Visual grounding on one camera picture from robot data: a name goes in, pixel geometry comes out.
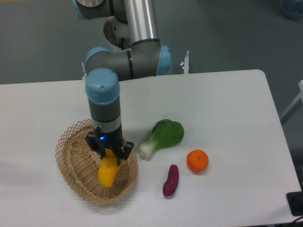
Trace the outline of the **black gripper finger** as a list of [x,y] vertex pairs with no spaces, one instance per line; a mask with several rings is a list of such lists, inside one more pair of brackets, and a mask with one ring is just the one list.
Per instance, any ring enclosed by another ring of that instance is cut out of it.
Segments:
[[98,153],[100,155],[100,158],[105,157],[106,151],[103,146],[103,143],[99,139],[99,137],[97,135],[95,135],[95,133],[89,132],[87,134],[85,140],[86,140],[88,146],[90,147],[90,149],[92,151],[95,151],[96,153]]
[[117,165],[120,166],[123,161],[126,161],[133,150],[134,143],[129,141],[123,141],[122,146],[118,149]]

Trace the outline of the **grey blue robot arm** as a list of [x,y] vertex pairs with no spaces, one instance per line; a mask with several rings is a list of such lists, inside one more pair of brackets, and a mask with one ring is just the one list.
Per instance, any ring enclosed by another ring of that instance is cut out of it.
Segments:
[[94,128],[87,135],[87,143],[101,157],[112,150],[120,165],[128,159],[134,145],[122,137],[119,83],[169,74],[171,52],[160,43],[151,0],[75,0],[73,6],[82,19],[106,17],[104,35],[120,48],[119,52],[111,52],[95,47],[87,53],[84,63],[85,90]]

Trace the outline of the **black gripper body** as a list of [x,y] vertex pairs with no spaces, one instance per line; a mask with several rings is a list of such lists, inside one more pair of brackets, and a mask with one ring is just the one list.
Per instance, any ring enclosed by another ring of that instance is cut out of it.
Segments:
[[116,154],[118,149],[122,146],[122,130],[117,129],[112,132],[101,132],[100,129],[94,129],[93,133],[102,141],[104,148],[113,150]]

